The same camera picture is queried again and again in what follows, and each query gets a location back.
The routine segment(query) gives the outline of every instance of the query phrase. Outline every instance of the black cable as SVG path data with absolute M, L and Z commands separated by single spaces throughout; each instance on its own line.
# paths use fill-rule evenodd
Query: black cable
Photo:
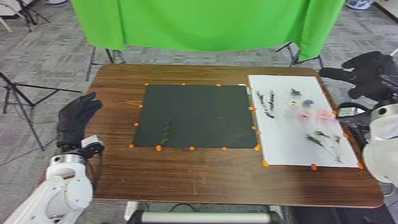
M 172 211 L 174 211 L 174 209 L 176 209 L 176 207 L 178 207 L 179 205 L 188 206 L 188 207 L 190 207 L 190 209 L 192 209 L 192 211 L 194 211 L 194 212 L 197 212 L 197 210 L 195 210 L 194 206 L 192 206 L 190 204 L 187 204 L 187 203 L 179 203 L 179 204 L 176 204 L 176 205 L 172 206 L 172 208 L 171 208 L 169 212 L 172 212 Z
M 57 137 L 53 138 L 53 140 L 44 144 L 43 148 L 46 148 L 46 146 L 53 143 Z M 41 148 L 32 149 L 30 151 L 27 151 L 20 156 L 16 156 L 5 163 L 0 164 L 0 167 L 5 166 L 11 162 L 14 162 L 25 155 L 28 155 L 34 151 L 37 151 Z

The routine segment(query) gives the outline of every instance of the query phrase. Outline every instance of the pink object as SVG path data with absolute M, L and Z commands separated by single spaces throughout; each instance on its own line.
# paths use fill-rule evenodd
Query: pink object
M 327 111 L 322 110 L 322 109 L 316 110 L 316 117 L 318 117 L 320 119 L 336 121 L 334 113 L 327 112 Z
M 300 112 L 300 117 L 302 118 L 306 118 L 306 117 L 309 117 L 311 116 L 311 113 L 307 113 L 307 112 Z

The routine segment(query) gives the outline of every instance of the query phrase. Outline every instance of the gray carpet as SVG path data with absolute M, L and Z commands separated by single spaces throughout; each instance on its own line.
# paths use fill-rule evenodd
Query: gray carpet
M 91 82 L 85 82 L 91 46 L 85 42 L 84 32 L 71 6 L 52 7 L 43 2 L 36 9 L 52 20 L 27 32 L 25 22 L 7 20 L 14 33 L 0 27 L 0 71 L 9 78 L 32 85 L 71 88 L 85 91 Z M 327 66 L 339 66 L 355 55 L 373 50 L 391 53 L 398 48 L 398 26 L 382 12 L 371 8 L 366 12 L 343 10 L 336 28 L 322 52 Z M 192 53 L 165 49 L 128 47 L 123 51 L 124 59 L 131 64 L 197 64 L 242 66 L 288 66 L 288 52 L 275 53 L 275 49 L 247 51 Z M 108 63 L 103 50 L 98 51 L 96 62 Z M 306 67 L 318 68 L 309 62 Z M 91 80 L 98 71 L 94 67 Z M 336 102 L 348 99 L 350 85 L 325 80 Z M 46 91 L 27 89 L 32 99 L 39 99 Z M 66 103 L 78 97 L 75 93 L 59 93 L 37 106 L 32 117 L 41 140 L 52 142 L 55 138 L 57 111 Z M 0 115 L 0 163 L 37 149 L 28 126 L 21 119 L 20 110 L 11 107 L 9 113 Z M 25 200 L 36 187 L 37 180 L 48 166 L 48 159 L 55 153 L 53 142 L 46 151 L 32 151 L 25 157 L 0 166 L 0 222 Z M 391 214 L 398 220 L 398 195 L 386 197 Z M 172 204 L 151 203 L 151 211 L 167 211 Z M 201 211 L 265 211 L 263 206 L 197 205 Z M 94 201 L 78 223 L 123 223 L 124 202 Z

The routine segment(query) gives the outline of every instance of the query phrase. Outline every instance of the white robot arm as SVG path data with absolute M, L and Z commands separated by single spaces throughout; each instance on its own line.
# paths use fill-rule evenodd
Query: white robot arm
M 364 163 L 377 180 L 398 186 L 398 104 L 371 112 L 370 144 L 364 146 Z
M 46 180 L 20 205 L 5 224 L 71 224 L 92 200 L 85 175 L 87 159 L 103 151 L 96 136 L 82 141 L 82 149 L 52 158 Z

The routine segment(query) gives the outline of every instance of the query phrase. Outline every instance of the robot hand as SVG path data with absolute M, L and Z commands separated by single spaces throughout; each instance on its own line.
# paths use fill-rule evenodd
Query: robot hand
M 84 130 L 89 120 L 96 111 L 101 109 L 103 104 L 96 98 L 96 93 L 82 96 L 66 105 L 59 112 L 59 125 L 57 125 L 57 146 L 64 151 L 82 147 Z
M 323 68 L 320 76 L 355 85 L 355 88 L 348 91 L 352 99 L 357 99 L 361 96 L 375 101 L 389 98 L 394 90 L 386 85 L 386 79 L 389 80 L 387 82 L 393 82 L 394 86 L 398 85 L 398 67 L 393 56 L 373 51 L 352 58 L 341 67 L 343 69 Z

